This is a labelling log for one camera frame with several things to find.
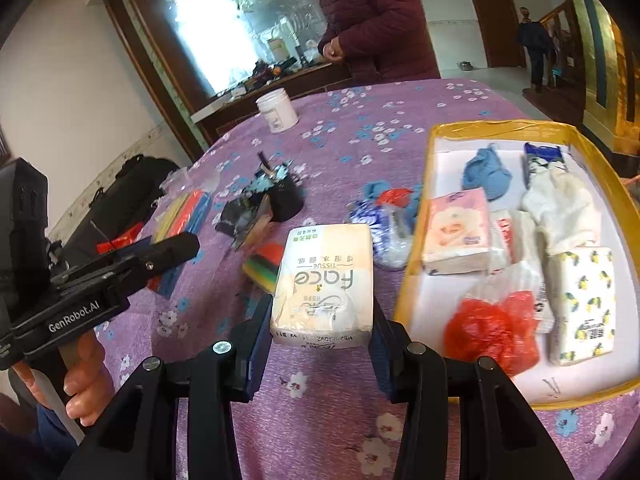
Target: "staircase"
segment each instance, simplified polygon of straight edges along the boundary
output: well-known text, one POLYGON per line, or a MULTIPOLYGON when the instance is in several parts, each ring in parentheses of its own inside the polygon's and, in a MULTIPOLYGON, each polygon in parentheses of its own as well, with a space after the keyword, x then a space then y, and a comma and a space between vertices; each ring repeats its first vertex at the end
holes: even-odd
POLYGON ((574 1, 564 0, 539 21, 552 38, 556 52, 546 61, 546 84, 542 91, 538 93, 525 88, 522 95, 552 120, 580 126, 586 87, 582 38, 574 1))

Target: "door frame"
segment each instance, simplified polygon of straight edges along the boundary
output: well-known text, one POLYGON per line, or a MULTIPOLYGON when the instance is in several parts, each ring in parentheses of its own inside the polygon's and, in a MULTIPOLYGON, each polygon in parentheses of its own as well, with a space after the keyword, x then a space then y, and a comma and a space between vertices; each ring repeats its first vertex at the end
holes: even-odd
MULTIPOLYGON (((486 65, 489 68, 494 67, 494 65, 491 63, 491 60, 489 60, 489 56, 487 54, 487 49, 486 49, 486 44, 487 44, 487 38, 488 38, 488 33, 486 31, 486 25, 482 22, 482 20, 480 19, 480 15, 478 13, 478 7, 476 6, 476 1, 475 0, 471 0, 474 4, 474 9, 476 10, 476 17, 478 18, 478 25, 480 26, 480 34, 482 35, 482 46, 484 46, 484 54, 486 56, 486 65)), ((513 16, 513 22, 516 24, 516 28, 520 25, 520 21, 518 20, 518 15, 516 13, 516 6, 515 3, 513 2, 513 0, 509 0, 509 3, 511 4, 511 15, 513 16)), ((518 52, 520 53, 520 66, 522 68, 526 68, 527 67, 527 61, 526 58, 524 56, 524 51, 522 49, 522 46, 518 46, 518 52)))

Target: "white plastic jar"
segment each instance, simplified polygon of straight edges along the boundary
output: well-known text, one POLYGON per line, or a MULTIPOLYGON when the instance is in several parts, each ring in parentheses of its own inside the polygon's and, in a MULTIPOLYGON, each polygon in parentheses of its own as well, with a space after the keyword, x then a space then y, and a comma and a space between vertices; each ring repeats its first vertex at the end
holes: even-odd
POLYGON ((272 134, 288 130, 298 122, 298 114, 293 109, 289 95, 284 88, 278 88, 258 97, 255 103, 267 120, 272 134))

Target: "hand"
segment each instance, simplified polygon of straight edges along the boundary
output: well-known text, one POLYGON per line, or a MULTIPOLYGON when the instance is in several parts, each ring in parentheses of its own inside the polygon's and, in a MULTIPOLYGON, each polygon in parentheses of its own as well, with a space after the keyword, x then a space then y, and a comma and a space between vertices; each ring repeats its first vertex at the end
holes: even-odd
POLYGON ((333 38, 330 43, 324 46, 322 55, 327 61, 332 63, 342 63, 344 61, 344 52, 340 48, 338 38, 333 38))
MULTIPOLYGON (((65 392, 73 396, 66 404, 66 414, 71 418, 79 418, 83 426, 91 426, 114 393, 111 375, 104 365, 104 347, 96 339, 93 330, 78 338, 78 357, 79 361, 65 375, 65 392)), ((14 370, 36 400, 49 408, 35 384, 29 365, 19 362, 14 365, 14 370)))

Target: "bright window light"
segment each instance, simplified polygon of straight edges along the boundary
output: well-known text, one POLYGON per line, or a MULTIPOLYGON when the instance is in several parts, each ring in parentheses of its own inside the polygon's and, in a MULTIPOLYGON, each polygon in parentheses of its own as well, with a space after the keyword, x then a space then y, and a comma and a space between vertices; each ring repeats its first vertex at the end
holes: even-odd
POLYGON ((249 77, 258 55, 231 0, 177 0, 178 34, 215 93, 249 77))

